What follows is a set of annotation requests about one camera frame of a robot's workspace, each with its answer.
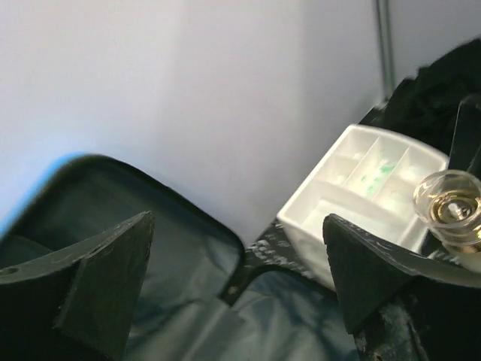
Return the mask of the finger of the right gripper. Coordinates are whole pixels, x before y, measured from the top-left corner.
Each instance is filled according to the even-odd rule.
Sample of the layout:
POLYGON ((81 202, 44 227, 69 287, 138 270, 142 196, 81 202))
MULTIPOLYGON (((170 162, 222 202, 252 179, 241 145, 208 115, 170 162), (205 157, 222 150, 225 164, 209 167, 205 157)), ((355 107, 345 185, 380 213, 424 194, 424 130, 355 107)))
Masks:
POLYGON ((471 94, 459 104, 449 169, 480 173, 480 94, 471 94))

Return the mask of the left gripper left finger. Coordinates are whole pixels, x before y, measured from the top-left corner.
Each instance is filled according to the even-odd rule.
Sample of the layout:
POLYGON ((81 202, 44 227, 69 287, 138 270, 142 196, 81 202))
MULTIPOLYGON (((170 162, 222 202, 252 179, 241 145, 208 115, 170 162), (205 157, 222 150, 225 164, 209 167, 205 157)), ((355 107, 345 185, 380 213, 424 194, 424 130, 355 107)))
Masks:
POLYGON ((141 212, 1 270, 3 360, 121 360, 153 240, 141 212))

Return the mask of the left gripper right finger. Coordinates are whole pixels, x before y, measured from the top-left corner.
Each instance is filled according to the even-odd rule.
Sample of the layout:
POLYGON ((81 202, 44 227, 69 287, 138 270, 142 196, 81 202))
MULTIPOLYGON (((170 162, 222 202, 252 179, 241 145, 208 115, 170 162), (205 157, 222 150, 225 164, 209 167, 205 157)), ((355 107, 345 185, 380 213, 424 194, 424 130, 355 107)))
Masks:
POLYGON ((480 359, 479 274, 406 250, 335 214, 322 230, 360 359, 480 359))

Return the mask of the large black garment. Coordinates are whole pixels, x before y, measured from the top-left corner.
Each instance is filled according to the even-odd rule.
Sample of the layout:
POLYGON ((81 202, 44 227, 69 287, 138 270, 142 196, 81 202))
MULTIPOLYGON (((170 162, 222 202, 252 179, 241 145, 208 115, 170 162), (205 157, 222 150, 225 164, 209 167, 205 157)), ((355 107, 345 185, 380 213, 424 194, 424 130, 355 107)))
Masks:
POLYGON ((448 154, 458 106, 479 92, 480 39, 475 38, 404 78, 387 104, 371 109, 360 124, 401 133, 448 154))

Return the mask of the small dark bottle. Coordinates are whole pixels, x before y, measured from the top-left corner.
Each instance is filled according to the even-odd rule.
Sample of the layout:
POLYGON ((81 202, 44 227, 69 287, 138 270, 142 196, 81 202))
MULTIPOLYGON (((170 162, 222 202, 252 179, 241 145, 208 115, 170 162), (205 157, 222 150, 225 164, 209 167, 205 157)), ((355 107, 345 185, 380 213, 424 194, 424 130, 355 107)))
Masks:
POLYGON ((448 169, 427 176, 415 188, 418 218, 464 268, 480 272, 480 180, 448 169))

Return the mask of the white plastic drawer unit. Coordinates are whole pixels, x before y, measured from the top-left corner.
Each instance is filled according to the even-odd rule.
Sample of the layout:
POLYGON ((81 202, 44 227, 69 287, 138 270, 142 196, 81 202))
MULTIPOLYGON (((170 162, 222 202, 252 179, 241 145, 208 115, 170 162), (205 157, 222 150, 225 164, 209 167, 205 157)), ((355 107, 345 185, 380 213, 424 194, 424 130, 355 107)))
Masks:
POLYGON ((413 210, 413 193, 449 157, 413 138, 350 125, 277 214, 298 255, 325 287, 334 281, 322 224, 336 214, 363 230, 419 253, 428 229, 413 210))

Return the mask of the blue fish-print suitcase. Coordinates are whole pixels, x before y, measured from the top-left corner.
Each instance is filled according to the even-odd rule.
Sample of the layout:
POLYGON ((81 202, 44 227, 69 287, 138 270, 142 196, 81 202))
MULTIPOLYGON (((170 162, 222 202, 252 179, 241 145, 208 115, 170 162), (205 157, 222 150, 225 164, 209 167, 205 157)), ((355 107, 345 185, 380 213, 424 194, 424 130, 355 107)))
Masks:
POLYGON ((61 165, 1 234, 3 360, 356 360, 279 226, 252 247, 106 156, 61 165))

